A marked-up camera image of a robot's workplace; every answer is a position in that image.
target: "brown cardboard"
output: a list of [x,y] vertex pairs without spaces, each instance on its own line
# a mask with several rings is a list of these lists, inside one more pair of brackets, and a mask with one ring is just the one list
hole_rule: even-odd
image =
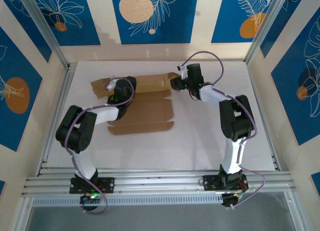
[[[155,75],[140,75],[136,78],[136,91],[133,102],[125,115],[116,121],[109,121],[108,130],[114,135],[161,132],[171,129],[174,116],[172,101],[166,99],[171,95],[170,79],[179,77],[170,72]],[[105,90],[109,78],[91,82],[92,90],[98,99],[113,94]]]

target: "flattened cardboard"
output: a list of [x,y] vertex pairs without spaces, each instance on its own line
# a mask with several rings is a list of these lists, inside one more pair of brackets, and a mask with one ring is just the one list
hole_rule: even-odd
[[[170,79],[179,77],[170,72],[155,75],[140,75],[136,78],[136,92],[133,102],[125,115],[116,121],[109,121],[110,133],[114,135],[161,132],[171,129],[174,116],[172,101],[166,99],[171,95]],[[108,97],[113,91],[105,90],[109,78],[91,82],[92,90],[98,99]]]

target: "white platform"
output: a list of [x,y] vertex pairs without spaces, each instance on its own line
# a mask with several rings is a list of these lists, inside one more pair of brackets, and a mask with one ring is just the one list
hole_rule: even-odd
[[[177,72],[178,61],[82,61],[71,83],[62,115],[71,105],[89,107],[106,102],[97,99],[90,82],[110,76],[134,76]],[[258,136],[247,142],[243,166],[259,171],[273,171],[270,147],[259,115],[247,67],[242,61],[225,61],[225,75],[217,87],[231,95],[249,98]],[[201,61],[204,80],[213,82],[220,73],[217,61]],[[202,101],[193,101],[188,92],[172,90],[169,97],[174,111],[174,125],[164,132],[112,135],[107,123],[95,127],[90,152],[97,168],[202,170],[218,169],[226,139],[220,128],[219,109]],[[72,167],[69,154],[57,141],[52,142],[48,167]]]

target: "white table surface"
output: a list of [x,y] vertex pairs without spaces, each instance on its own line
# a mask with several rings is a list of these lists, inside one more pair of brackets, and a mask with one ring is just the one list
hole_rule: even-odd
[[[179,61],[81,61],[70,86],[62,115],[71,105],[89,107],[106,102],[97,99],[90,82],[110,76],[134,76],[178,72]],[[224,61],[225,73],[217,88],[231,95],[246,95],[258,135],[247,142],[242,165],[257,171],[273,171],[271,150],[261,121],[247,67],[242,61]],[[213,82],[220,73],[217,61],[200,61],[204,80]],[[164,132],[112,135],[101,123],[95,126],[89,150],[97,168],[202,170],[219,169],[226,139],[220,127],[219,108],[193,101],[188,91],[171,90],[173,127]],[[54,140],[48,167],[73,167],[69,154]]]

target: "cardboard box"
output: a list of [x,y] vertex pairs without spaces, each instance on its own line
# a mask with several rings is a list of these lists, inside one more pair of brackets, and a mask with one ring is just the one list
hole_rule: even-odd
[[[170,72],[155,75],[138,75],[135,97],[126,114],[119,120],[109,121],[108,130],[114,135],[161,132],[171,129],[174,121],[170,80],[179,77]],[[91,82],[92,90],[98,99],[109,97],[113,91],[105,90],[109,78]]]

